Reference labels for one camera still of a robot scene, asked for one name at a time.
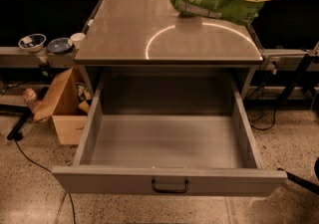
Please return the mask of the plastic bottle on floor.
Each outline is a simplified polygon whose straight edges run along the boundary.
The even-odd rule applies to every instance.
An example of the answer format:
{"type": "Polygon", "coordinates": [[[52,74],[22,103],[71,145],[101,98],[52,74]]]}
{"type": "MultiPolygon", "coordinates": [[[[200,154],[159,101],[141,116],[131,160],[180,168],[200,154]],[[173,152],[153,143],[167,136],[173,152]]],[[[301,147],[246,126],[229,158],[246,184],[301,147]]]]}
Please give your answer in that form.
{"type": "Polygon", "coordinates": [[[38,95],[33,89],[26,89],[23,92],[22,97],[24,99],[26,106],[30,109],[32,113],[36,113],[39,110],[41,101],[39,100],[38,95]]]}

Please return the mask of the dark blue bowl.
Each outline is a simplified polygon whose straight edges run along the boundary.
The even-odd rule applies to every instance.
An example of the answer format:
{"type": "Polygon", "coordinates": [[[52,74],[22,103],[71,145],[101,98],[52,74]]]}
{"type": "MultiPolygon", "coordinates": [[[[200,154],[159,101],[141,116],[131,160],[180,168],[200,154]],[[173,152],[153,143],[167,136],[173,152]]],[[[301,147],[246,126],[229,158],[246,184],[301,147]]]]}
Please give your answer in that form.
{"type": "Polygon", "coordinates": [[[70,53],[73,48],[74,44],[70,38],[57,38],[47,45],[49,52],[58,55],[70,53]]]}

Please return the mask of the grey side shelf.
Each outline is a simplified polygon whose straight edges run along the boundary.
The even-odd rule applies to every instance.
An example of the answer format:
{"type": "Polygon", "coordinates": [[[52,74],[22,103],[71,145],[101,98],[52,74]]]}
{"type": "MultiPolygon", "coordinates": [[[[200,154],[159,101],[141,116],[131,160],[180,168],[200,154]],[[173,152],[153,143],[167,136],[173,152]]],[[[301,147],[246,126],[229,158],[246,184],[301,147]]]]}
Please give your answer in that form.
{"type": "Polygon", "coordinates": [[[74,54],[56,55],[46,48],[36,53],[18,47],[0,48],[0,68],[38,68],[40,64],[49,64],[52,68],[72,67],[74,54]]]}

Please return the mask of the small white cup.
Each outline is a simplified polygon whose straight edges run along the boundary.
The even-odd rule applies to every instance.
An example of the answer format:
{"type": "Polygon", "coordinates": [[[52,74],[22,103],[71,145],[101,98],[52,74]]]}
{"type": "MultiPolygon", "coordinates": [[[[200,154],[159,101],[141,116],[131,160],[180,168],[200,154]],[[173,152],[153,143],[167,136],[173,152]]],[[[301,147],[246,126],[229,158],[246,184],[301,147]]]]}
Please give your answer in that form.
{"type": "Polygon", "coordinates": [[[85,39],[86,35],[84,33],[75,33],[71,36],[71,40],[76,49],[79,49],[82,41],[85,39]]]}

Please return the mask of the blue patterned bowl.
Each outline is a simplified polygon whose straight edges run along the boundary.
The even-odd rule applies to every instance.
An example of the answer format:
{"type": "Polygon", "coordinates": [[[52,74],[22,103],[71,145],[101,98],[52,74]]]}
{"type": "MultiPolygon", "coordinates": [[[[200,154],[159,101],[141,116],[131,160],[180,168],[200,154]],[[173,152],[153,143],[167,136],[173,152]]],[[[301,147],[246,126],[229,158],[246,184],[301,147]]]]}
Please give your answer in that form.
{"type": "Polygon", "coordinates": [[[31,34],[19,40],[18,46],[20,49],[30,53],[36,53],[44,48],[47,38],[43,34],[31,34]]]}

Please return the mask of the grey open top drawer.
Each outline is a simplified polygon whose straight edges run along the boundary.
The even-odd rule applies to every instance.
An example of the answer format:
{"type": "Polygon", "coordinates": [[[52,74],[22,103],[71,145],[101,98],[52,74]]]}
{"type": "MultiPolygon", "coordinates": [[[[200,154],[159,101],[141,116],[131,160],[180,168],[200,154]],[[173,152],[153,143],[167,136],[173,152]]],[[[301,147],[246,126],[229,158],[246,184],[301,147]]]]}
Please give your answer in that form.
{"type": "Polygon", "coordinates": [[[55,178],[71,193],[267,196],[287,178],[261,164],[246,111],[236,116],[90,117],[74,162],[55,178]],[[184,194],[160,183],[188,181],[184,194]]]}

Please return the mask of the black stand leg right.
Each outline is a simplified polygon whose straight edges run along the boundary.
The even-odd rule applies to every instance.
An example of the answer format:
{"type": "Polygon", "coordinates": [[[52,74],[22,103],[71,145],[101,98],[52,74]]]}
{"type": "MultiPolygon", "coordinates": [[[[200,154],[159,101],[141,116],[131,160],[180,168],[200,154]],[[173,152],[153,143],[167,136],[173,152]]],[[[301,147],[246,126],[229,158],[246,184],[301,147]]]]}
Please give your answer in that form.
{"type": "MultiPolygon", "coordinates": [[[[316,177],[319,179],[319,157],[315,161],[314,171],[315,171],[316,177]]],[[[302,177],[299,177],[291,172],[285,171],[285,173],[287,174],[287,178],[290,181],[292,181],[292,182],[298,184],[299,186],[313,192],[316,195],[319,195],[319,185],[317,185],[311,181],[308,181],[302,177]]]]}

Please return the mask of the grey metal cabinet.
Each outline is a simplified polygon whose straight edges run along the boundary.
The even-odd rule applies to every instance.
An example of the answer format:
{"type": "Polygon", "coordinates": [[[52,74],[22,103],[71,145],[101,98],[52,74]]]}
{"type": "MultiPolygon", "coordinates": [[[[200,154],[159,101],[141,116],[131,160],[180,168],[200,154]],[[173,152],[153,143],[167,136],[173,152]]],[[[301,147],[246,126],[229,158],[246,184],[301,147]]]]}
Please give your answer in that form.
{"type": "Polygon", "coordinates": [[[99,118],[236,116],[261,61],[246,27],[169,0],[103,0],[75,57],[99,118]]]}

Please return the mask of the cardboard box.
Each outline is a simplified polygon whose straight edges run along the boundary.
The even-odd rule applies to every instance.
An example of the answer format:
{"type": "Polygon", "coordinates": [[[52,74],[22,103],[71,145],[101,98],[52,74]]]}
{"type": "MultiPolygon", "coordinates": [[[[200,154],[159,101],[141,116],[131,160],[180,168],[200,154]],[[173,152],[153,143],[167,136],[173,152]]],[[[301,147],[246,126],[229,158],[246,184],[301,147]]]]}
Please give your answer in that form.
{"type": "Polygon", "coordinates": [[[87,114],[79,109],[77,83],[84,81],[78,68],[58,74],[36,110],[34,121],[51,119],[61,144],[79,143],[87,114]]]}

